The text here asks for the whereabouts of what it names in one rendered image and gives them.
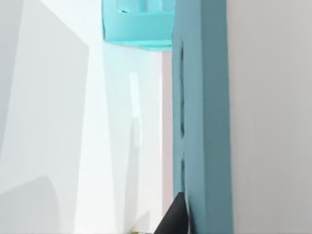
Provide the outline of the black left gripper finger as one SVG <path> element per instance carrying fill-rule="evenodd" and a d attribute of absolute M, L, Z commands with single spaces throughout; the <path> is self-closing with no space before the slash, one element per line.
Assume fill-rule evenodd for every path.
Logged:
<path fill-rule="evenodd" d="M 188 234 L 189 217 L 185 195 L 177 193 L 154 234 Z"/>

